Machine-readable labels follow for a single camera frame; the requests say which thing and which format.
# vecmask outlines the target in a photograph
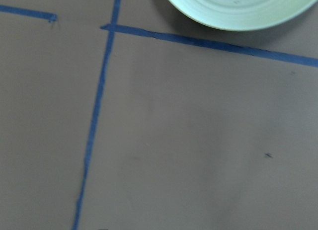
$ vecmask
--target blue tape line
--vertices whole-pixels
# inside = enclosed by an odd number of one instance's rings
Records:
[[[76,213],[75,213],[75,219],[74,219],[72,230],[77,230],[79,227],[80,213],[81,213],[81,208],[83,203],[83,197],[85,192],[85,186],[86,186],[86,180],[88,175],[92,149],[94,145],[101,100],[103,97],[103,91],[104,91],[104,86],[106,81],[107,65],[108,65],[108,61],[109,61],[109,57],[111,54],[114,37],[115,37],[115,27],[116,27],[118,15],[119,15],[120,1],[121,0],[115,0],[114,2],[113,13],[111,17],[111,24],[109,26],[106,50],[104,54],[100,76],[99,76],[98,88],[97,88],[97,93],[95,98],[95,105],[94,105],[94,110],[93,110],[92,119],[90,123],[88,140],[86,144],[86,152],[85,152],[85,158],[84,158],[84,173],[83,173],[83,179],[82,179],[82,184],[80,188],[79,198],[76,204]]]
[[[6,5],[0,5],[0,11],[45,19],[45,20],[48,20],[49,23],[57,20],[57,15],[53,13],[37,11],[37,10],[28,10],[28,9],[17,8],[17,7],[6,6]]]
[[[101,27],[101,29],[110,30],[110,25],[109,24],[104,25]],[[186,37],[186,36],[175,35],[175,34],[158,33],[158,32],[147,31],[147,30],[125,26],[125,25],[116,25],[115,31],[120,33],[125,33],[125,34],[131,34],[131,35],[152,37],[152,38],[156,38],[160,40],[166,40],[166,41],[171,41],[171,42],[176,42],[181,44],[228,51],[228,52],[233,52],[233,53],[238,53],[243,55],[262,57],[262,58],[271,59],[271,60],[279,60],[279,61],[284,61],[284,62],[289,62],[294,64],[318,67],[318,59],[311,58],[311,57],[292,55],[292,54],[286,54],[286,53],[268,51],[268,50],[261,50],[261,49],[243,47],[238,45],[231,45],[228,43],[223,43],[218,41],[196,39],[192,37]]]

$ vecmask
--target white plate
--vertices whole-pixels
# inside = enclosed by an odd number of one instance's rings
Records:
[[[317,0],[169,0],[204,25],[233,31],[257,30],[299,15]]]

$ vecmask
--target small dark speck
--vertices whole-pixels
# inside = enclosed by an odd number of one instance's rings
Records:
[[[272,154],[271,153],[265,153],[265,158],[273,158]]]

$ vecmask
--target gray surface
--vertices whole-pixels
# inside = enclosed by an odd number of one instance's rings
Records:
[[[59,15],[0,12],[2,230],[71,229],[112,3],[1,0]]]
[[[0,229],[71,229],[113,1],[1,0],[59,21],[0,12]],[[119,24],[318,57],[317,15],[235,33],[123,0]],[[116,34],[79,229],[316,230],[317,71]]]
[[[117,34],[80,229],[317,229],[317,82]]]

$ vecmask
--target blue painter's tape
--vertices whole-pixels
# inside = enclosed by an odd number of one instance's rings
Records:
[[[110,30],[110,25],[109,24],[104,25],[101,27],[101,29]],[[233,52],[238,54],[262,57],[262,58],[271,59],[271,60],[279,60],[279,61],[284,61],[284,62],[289,62],[294,64],[318,67],[318,59],[311,58],[311,57],[292,55],[292,54],[286,54],[286,53],[268,51],[268,50],[261,50],[261,49],[243,47],[238,45],[231,45],[228,43],[223,43],[218,41],[197,39],[197,38],[186,37],[186,36],[175,35],[175,34],[158,33],[158,32],[147,31],[147,30],[125,26],[125,25],[116,25],[115,31],[120,33],[125,33],[125,34],[131,34],[131,35],[152,37],[152,38],[156,38],[160,40],[166,40],[166,41],[171,41],[171,42],[176,42],[181,44],[194,45],[194,46],[200,46],[200,47],[210,48],[215,50],[222,50],[222,51],[228,51],[228,52]]]
[[[18,15],[26,15],[26,16],[31,16],[31,17],[40,18],[40,19],[45,19],[45,20],[48,20],[50,23],[52,21],[57,20],[57,15],[53,14],[53,13],[37,11],[37,10],[28,10],[28,9],[17,8],[17,7],[6,6],[6,5],[0,5],[0,11],[12,13],[12,14],[18,14]]]
[[[107,65],[108,65],[109,57],[111,54],[111,50],[112,50],[112,46],[113,46],[114,38],[115,38],[115,27],[116,27],[118,15],[119,15],[120,1],[121,0],[115,0],[115,2],[114,2],[111,23],[109,26],[109,33],[108,33],[108,38],[107,38],[106,50],[105,50],[105,54],[104,54],[104,59],[103,59],[103,64],[102,64],[100,76],[99,76],[99,82],[98,82],[97,93],[96,93],[96,98],[95,98],[94,110],[93,110],[92,119],[90,122],[90,129],[89,129],[88,140],[87,140],[87,144],[86,144],[85,158],[84,158],[83,179],[82,179],[82,184],[81,184],[81,188],[80,188],[78,201],[76,204],[76,213],[75,213],[75,219],[74,219],[72,230],[77,230],[79,227],[80,214],[81,214],[81,208],[82,208],[83,197],[84,197],[84,192],[85,192],[86,180],[87,180],[87,175],[88,175],[88,170],[89,170],[92,149],[93,149],[93,145],[94,145],[94,139],[95,139],[95,134],[96,134],[98,116],[99,116],[99,112],[100,112],[101,100],[102,100],[103,93],[104,93]]]

